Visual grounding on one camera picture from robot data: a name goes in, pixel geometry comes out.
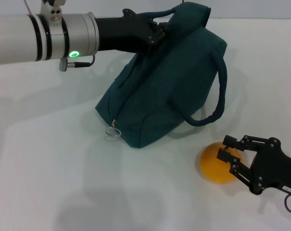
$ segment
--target white label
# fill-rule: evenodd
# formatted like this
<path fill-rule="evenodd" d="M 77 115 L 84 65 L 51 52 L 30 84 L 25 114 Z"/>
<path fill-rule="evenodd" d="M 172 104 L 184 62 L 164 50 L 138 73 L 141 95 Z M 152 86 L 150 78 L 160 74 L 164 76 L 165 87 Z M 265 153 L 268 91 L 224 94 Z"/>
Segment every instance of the white label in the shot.
<path fill-rule="evenodd" d="M 291 188 L 284 186 L 283 189 L 291 193 Z"/>

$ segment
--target white wall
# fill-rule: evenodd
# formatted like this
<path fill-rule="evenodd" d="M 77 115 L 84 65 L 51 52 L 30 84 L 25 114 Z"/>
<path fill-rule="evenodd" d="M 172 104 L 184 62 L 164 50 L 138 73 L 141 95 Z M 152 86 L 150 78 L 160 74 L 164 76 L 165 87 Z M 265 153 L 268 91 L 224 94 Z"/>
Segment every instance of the white wall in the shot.
<path fill-rule="evenodd" d="M 189 1 L 211 7 L 214 18 L 291 18 L 291 0 Z"/>
<path fill-rule="evenodd" d="M 41 0 L 27 0 L 32 13 L 40 11 Z M 164 11 L 181 3 L 181 0 L 66 0 L 64 13 L 87 13 L 98 17 L 122 16 L 129 8 L 136 13 Z M 27 13 L 23 0 L 0 0 L 0 14 Z"/>

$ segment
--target zipper pull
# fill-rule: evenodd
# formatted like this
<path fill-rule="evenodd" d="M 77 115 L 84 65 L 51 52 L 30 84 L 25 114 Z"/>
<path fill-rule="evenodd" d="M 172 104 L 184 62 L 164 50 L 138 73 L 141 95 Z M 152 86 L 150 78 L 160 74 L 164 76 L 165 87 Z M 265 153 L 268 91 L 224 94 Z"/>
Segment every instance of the zipper pull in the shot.
<path fill-rule="evenodd" d="M 112 137 L 115 137 L 115 138 L 119 138 L 119 137 L 121 137 L 122 132 L 121 132 L 119 129 L 115 128 L 115 126 L 116 126 L 116 120 L 113 119 L 113 120 L 112 120 L 112 125 L 111 125 L 111 127 L 108 127 L 108 128 L 106 129 L 106 133 L 107 133 L 109 136 L 112 136 Z"/>

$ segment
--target bag handle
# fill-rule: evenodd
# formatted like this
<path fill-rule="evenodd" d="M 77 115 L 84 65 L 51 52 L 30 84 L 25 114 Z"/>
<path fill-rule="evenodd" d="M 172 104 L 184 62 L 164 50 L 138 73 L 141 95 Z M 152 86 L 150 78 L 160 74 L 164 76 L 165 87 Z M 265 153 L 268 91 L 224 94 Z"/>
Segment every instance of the bag handle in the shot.
<path fill-rule="evenodd" d="M 139 15 L 143 15 L 143 16 L 150 18 L 150 19 L 161 18 L 161 17 L 166 17 L 170 14 L 175 13 L 176 9 L 177 9 L 177 6 L 172 8 L 171 10 L 168 10 L 168 11 L 146 12 L 146 13 L 139 13 Z"/>
<path fill-rule="evenodd" d="M 218 70 L 218 75 L 219 75 L 219 83 L 220 83 L 220 88 L 219 88 L 219 101 L 218 105 L 213 112 L 212 115 L 207 117 L 206 119 L 203 120 L 195 120 L 193 119 L 190 115 L 184 113 L 184 110 L 181 110 L 179 105 L 176 105 L 174 101 L 172 101 L 173 106 L 178 109 L 179 113 L 182 115 L 182 117 L 187 121 L 192 126 L 195 127 L 201 127 L 210 123 L 215 122 L 218 120 L 225 109 L 225 102 L 226 102 L 226 90 L 227 90 L 227 81 L 228 81 L 228 74 L 227 74 L 227 67 L 224 62 L 224 59 L 222 55 L 218 52 L 218 50 L 214 50 L 211 52 L 211 58 L 214 62 L 214 65 L 216 66 Z"/>

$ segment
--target orange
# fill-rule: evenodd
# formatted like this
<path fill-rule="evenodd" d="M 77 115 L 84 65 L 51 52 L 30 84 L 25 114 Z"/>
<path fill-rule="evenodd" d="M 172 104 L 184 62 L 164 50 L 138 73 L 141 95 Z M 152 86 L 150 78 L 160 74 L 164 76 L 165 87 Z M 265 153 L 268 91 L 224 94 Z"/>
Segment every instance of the orange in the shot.
<path fill-rule="evenodd" d="M 209 181 L 216 184 L 233 182 L 237 178 L 229 172 L 230 163 L 225 163 L 217 158 L 220 148 L 224 149 L 225 146 L 221 142 L 217 142 L 209 145 L 204 150 L 200 158 L 201 172 Z M 237 149 L 228 148 L 227 151 L 240 158 L 242 162 L 242 156 Z"/>

